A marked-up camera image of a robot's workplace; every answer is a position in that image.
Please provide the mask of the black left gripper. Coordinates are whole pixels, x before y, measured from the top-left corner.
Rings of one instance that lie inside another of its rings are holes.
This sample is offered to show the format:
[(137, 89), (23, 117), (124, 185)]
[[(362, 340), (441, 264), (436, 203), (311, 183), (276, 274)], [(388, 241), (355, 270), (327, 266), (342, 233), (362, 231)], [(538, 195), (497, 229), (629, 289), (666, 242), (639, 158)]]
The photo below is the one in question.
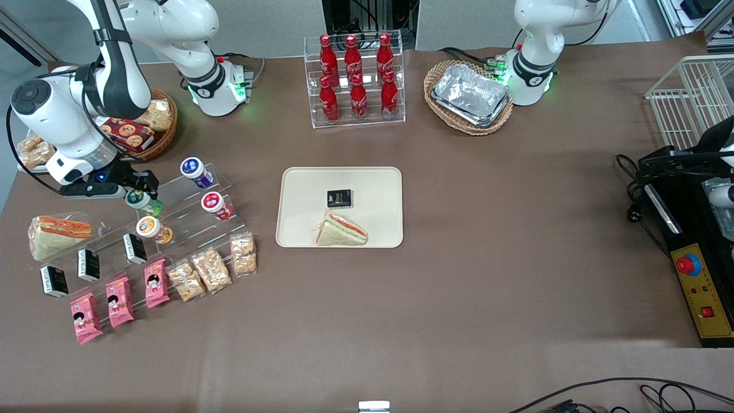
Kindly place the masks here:
[(664, 146), (639, 160), (640, 176), (661, 174), (723, 177), (724, 161), (718, 152), (695, 153), (677, 151), (672, 146)]

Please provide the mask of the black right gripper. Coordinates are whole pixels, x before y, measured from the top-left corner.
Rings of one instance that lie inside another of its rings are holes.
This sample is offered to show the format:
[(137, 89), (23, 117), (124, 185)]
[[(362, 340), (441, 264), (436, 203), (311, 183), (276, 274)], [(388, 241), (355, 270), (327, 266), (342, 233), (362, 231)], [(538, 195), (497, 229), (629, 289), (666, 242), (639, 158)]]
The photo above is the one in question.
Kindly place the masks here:
[[(128, 190), (134, 183), (136, 190)], [(136, 172), (131, 166), (107, 166), (70, 185), (61, 186), (60, 195), (75, 199), (116, 199), (125, 196), (125, 202), (137, 202), (138, 190), (157, 194), (158, 185), (153, 172)]]

